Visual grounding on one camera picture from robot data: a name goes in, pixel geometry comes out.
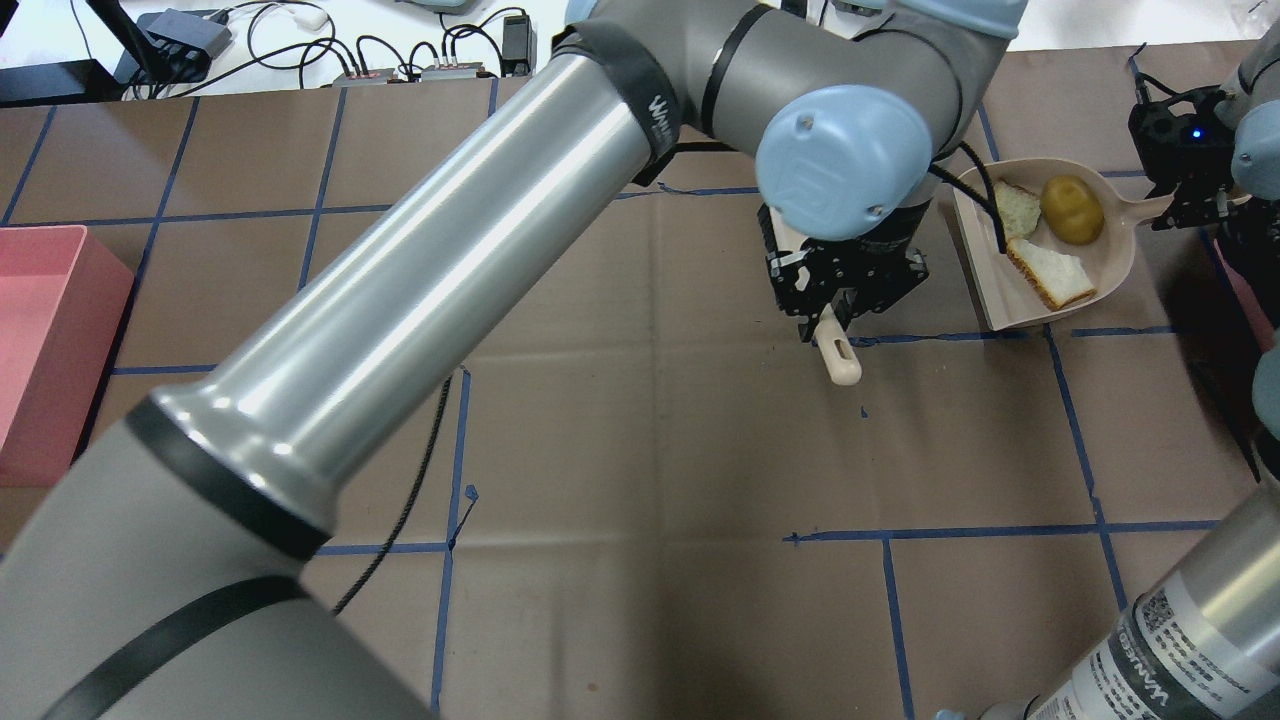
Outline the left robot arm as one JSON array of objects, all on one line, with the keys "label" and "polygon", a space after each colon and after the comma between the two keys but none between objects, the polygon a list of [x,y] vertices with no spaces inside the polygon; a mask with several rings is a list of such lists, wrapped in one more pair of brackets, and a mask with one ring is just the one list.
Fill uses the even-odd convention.
[{"label": "left robot arm", "polygon": [[429,719],[302,587],[344,483],[685,124],[783,220],[924,197],[1024,1],[891,1],[854,40],[756,1],[576,1],[547,67],[202,380],[155,389],[3,560],[5,719]]}]

